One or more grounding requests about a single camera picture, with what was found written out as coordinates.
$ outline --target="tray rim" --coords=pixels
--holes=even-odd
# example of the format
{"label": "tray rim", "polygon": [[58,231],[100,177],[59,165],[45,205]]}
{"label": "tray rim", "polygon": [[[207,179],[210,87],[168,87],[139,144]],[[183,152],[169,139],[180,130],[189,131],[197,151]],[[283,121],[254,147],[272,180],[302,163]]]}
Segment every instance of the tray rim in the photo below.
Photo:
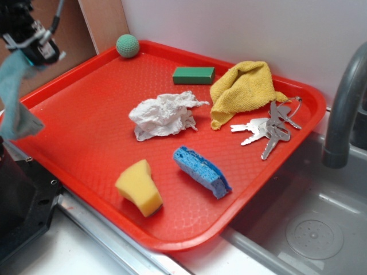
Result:
{"label": "tray rim", "polygon": [[[172,60],[172,58],[174,58],[174,61],[181,62],[187,66],[191,65],[215,66],[216,74],[219,76],[223,75],[229,68],[235,65],[230,62],[225,62],[215,58],[202,56],[200,54],[187,52],[185,50],[162,45],[156,42],[143,40],[139,41],[139,44],[141,52],[151,54],[153,56],[161,56],[162,53],[164,53],[166,57],[165,59]],[[55,78],[54,80],[39,87],[35,91],[22,97],[21,102],[25,104],[26,107],[32,108],[37,104],[39,104],[40,102],[44,101],[45,99],[65,89],[67,86],[73,84],[77,80],[101,68],[103,65],[109,63],[110,61],[118,57],[120,57],[120,55],[116,51],[116,47],[113,46],[112,48],[106,50],[105,52],[92,57],[86,62],[69,70],[68,72],[62,74],[61,76]],[[292,138],[292,142],[289,142],[289,145],[287,145],[287,154],[286,154],[287,156],[284,159],[284,161],[276,162],[275,160],[271,160],[272,162],[271,164],[273,165],[273,167],[275,167],[274,171],[276,171],[287,160],[287,158],[298,148],[298,146],[302,143],[302,141],[304,141],[308,137],[308,135],[313,131],[314,127],[324,117],[324,114],[326,112],[326,101],[325,98],[321,95],[320,91],[312,86],[276,75],[273,75],[272,78],[273,81],[275,82],[284,83],[287,85],[292,85],[298,88],[305,89],[306,91],[309,92],[309,96],[311,96],[317,103],[317,106],[314,107],[316,109],[316,112],[313,113],[311,119],[302,128],[303,135],[294,136]],[[30,152],[32,152],[32,149],[30,148],[22,148],[21,146],[20,148],[25,152],[27,152],[27,149]],[[102,215],[107,216],[112,223],[114,223],[117,227],[119,227],[128,235],[130,235],[130,237],[138,239],[143,246],[146,246],[150,249],[157,250],[160,252],[174,252],[191,249],[219,235],[220,232],[224,230],[224,228],[235,217],[235,215],[246,205],[246,203],[256,194],[256,192],[263,187],[266,181],[273,174],[273,173],[269,174],[267,172],[259,174],[253,182],[262,182],[262,184],[256,184],[256,187],[253,186],[254,184],[250,184],[248,188],[232,202],[232,204],[228,207],[227,211],[225,211],[208,230],[204,231],[203,233],[200,233],[199,235],[193,238],[182,240],[181,242],[171,242],[157,239],[154,236],[147,234],[146,231],[142,230],[139,226],[137,226],[127,217],[117,213],[117,211],[115,211],[113,207],[108,205],[101,198],[94,197],[93,204],[91,204],[90,201],[88,200],[88,197],[94,196],[94,193],[92,191],[90,191],[88,188],[83,188],[83,183],[81,181],[77,180],[72,175],[69,175],[68,173],[64,172],[62,169],[54,165],[52,161],[47,160],[46,157],[43,157],[43,159],[46,160],[46,163],[44,163],[43,165],[47,169],[49,169],[52,173],[56,175],[61,174],[62,178],[64,179],[63,181],[71,181],[77,184],[77,186],[76,187],[74,186],[74,188],[70,188],[68,186],[68,189],[70,189],[71,192],[78,195],[81,199],[86,201],[91,207],[96,209]],[[121,226],[118,225],[116,221],[119,221],[121,219],[123,220],[125,227],[127,226],[129,227],[129,230],[125,231],[124,229],[121,228]]]}

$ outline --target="wooden panel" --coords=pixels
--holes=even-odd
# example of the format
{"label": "wooden panel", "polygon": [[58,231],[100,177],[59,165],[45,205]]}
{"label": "wooden panel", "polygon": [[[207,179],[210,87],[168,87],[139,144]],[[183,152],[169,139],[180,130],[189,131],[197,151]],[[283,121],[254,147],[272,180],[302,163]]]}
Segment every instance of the wooden panel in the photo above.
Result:
{"label": "wooden panel", "polygon": [[95,49],[101,53],[129,33],[120,0],[79,0]]}
{"label": "wooden panel", "polygon": [[[45,28],[48,28],[57,10],[58,0],[37,0],[32,3],[34,7],[32,17],[39,19]],[[51,65],[36,77],[24,80],[20,89],[21,96],[74,68],[96,54],[77,1],[65,1],[60,24],[56,30],[54,39],[60,50],[65,51],[67,55],[63,60]],[[5,49],[5,42],[0,40],[1,64],[9,54],[10,52]]]}

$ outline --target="white wall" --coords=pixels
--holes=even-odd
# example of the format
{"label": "white wall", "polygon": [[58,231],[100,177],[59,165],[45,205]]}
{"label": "white wall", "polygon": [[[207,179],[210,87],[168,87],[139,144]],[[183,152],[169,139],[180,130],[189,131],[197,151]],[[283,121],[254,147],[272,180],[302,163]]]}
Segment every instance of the white wall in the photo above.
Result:
{"label": "white wall", "polygon": [[367,41],[367,0],[122,0],[128,28],[150,40],[318,88],[332,105],[342,74]]}

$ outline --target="green ball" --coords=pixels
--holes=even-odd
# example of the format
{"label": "green ball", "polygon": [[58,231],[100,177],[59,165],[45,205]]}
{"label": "green ball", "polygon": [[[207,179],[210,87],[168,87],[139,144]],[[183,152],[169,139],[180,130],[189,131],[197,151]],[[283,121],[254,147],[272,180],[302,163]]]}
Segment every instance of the green ball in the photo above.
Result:
{"label": "green ball", "polygon": [[120,36],[116,42],[116,49],[118,53],[125,58],[136,56],[139,52],[139,48],[140,46],[138,40],[130,34],[124,34],[123,36]]}

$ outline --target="sink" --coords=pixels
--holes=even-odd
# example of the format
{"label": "sink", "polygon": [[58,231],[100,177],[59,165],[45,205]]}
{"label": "sink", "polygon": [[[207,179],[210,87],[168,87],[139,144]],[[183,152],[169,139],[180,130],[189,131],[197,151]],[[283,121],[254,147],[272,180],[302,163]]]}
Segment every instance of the sink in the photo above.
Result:
{"label": "sink", "polygon": [[367,154],[334,170],[322,143],[312,133],[230,224],[277,274],[367,274]]}

